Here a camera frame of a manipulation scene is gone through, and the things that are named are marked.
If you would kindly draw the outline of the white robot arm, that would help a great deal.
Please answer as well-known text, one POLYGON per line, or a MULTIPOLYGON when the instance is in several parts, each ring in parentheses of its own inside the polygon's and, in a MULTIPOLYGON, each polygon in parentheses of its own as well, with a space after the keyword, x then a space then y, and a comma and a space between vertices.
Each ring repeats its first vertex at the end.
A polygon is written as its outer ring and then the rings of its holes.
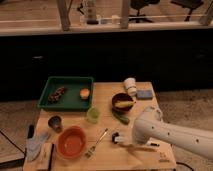
POLYGON ((157 107, 148 106, 136 117, 132 137, 141 144, 156 138, 213 160, 213 132, 165 123, 157 107))

